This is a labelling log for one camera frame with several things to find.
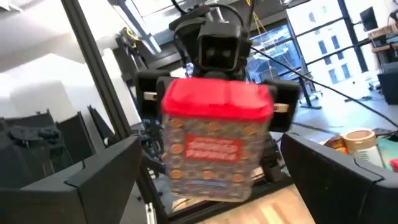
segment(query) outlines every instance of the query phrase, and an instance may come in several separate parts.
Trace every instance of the wooden surface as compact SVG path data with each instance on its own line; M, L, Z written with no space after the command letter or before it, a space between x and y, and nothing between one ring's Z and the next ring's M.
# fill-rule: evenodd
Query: wooden surface
M174 202L175 211L200 200ZM294 185L266 195L253 202L222 213L200 224L313 224L315 223Z

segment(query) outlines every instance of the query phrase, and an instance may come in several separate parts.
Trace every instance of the desk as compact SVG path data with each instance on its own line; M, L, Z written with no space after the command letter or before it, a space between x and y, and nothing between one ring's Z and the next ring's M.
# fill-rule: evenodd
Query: desk
M174 206L184 199L174 202ZM189 200L175 210L189 207L199 200ZM266 195L238 208L211 217L199 224L312 224L315 223L294 185Z

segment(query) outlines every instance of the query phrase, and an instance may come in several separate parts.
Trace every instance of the cylindrical canister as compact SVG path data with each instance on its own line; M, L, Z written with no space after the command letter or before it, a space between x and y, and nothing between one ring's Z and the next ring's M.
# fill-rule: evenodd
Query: cylindrical canister
M374 131L360 129L342 134L341 137L343 137L347 145L348 152L355 158L368 161L379 167L384 167Z

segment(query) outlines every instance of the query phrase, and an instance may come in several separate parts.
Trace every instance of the floor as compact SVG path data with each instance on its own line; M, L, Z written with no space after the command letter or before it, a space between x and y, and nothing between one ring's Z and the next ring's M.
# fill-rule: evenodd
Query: floor
M363 95L371 94L373 96L373 100L363 102L365 105L382 112L393 121L398 122L398 106L387 105L382 95L369 93L366 91L366 87L361 90L363 91ZM323 91L323 97L319 99L318 104L322 105L321 110L298 108L295 115L295 122L332 130L337 133L344 133L357 127L394 129L393 125L380 116L364 109L355 102L345 103L343 97L330 91ZM332 137L332 134L296 125L291 127L291 131L316 142ZM275 138L281 136L280 133L272 133L272 135ZM155 185L158 190L167 192L168 178L161 177L156 179ZM134 187L121 223L146 223L144 204L136 200L138 195L139 192ZM173 205L176 205L178 200L181 199L168 193L164 193L162 196L162 201L168 213L172 211ZM311 224L313 221L297 189L291 186L202 223Z

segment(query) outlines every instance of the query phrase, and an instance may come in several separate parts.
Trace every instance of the printed label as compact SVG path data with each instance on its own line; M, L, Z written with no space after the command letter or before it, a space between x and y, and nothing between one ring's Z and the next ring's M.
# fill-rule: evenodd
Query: printed label
M241 157L242 145L242 140L187 134L185 135L185 157L207 161L237 162Z
M384 167L377 146L373 146L367 149L357 150L353 153L353 155L357 159L362 159L372 163L373 165Z

